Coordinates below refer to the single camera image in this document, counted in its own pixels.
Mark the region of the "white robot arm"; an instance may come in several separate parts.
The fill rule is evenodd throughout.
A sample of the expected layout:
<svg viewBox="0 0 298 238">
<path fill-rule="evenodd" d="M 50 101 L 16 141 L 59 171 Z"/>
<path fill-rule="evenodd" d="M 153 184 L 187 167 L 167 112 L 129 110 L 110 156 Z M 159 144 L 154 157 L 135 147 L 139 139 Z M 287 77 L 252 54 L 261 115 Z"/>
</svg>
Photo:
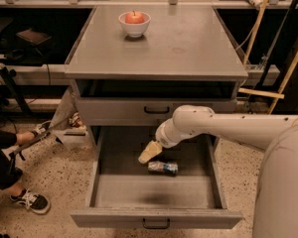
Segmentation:
<svg viewBox="0 0 298 238">
<path fill-rule="evenodd" d="M 138 161 L 209 134 L 264 153 L 257 182 L 252 238 L 298 238 L 298 115 L 217 114 L 183 105 L 163 122 Z"/>
</svg>

